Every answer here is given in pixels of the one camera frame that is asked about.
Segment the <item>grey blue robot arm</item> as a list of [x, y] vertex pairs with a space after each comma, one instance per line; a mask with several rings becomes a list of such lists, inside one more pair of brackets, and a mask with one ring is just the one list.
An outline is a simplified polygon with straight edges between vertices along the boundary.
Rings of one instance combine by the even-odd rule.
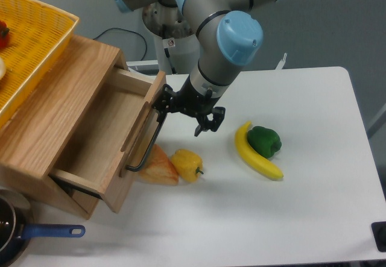
[[196, 134], [216, 131], [225, 117], [218, 100], [255, 57], [264, 35], [250, 16], [255, 7], [280, 0], [115, 0], [121, 11], [152, 4], [177, 10], [202, 47], [202, 54], [182, 88], [164, 85], [152, 107], [158, 121], [168, 113], [196, 118]]

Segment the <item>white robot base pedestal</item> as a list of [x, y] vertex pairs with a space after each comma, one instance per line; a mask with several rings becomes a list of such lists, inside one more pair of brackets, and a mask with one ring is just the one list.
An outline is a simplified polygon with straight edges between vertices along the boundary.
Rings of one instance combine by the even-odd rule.
[[159, 70], [190, 73], [200, 56], [200, 44], [179, 9], [153, 3], [142, 10], [142, 21], [153, 36]]

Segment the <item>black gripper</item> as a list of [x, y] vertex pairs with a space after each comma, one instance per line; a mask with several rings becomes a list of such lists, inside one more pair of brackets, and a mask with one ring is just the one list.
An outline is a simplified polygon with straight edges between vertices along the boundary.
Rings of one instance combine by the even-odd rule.
[[203, 94], [199, 93], [187, 78], [178, 92], [164, 84], [152, 100], [151, 108], [156, 111], [158, 122], [163, 122], [168, 113], [177, 111], [196, 118], [198, 126], [194, 136], [198, 137], [201, 132], [216, 132], [222, 124], [226, 108], [215, 106], [219, 99], [211, 87], [204, 89]]

